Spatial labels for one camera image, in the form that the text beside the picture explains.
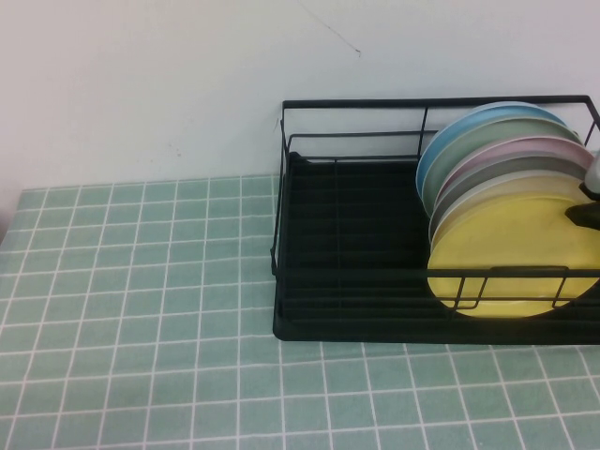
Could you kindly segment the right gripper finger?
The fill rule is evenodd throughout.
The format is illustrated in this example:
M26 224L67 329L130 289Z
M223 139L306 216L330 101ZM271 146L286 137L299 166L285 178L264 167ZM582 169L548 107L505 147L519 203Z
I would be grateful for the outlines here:
M600 198L600 152L594 154L590 168L587 170L583 182L579 186L580 190L590 199L598 200Z
M600 230L600 203L589 202L566 209L565 215L577 226Z

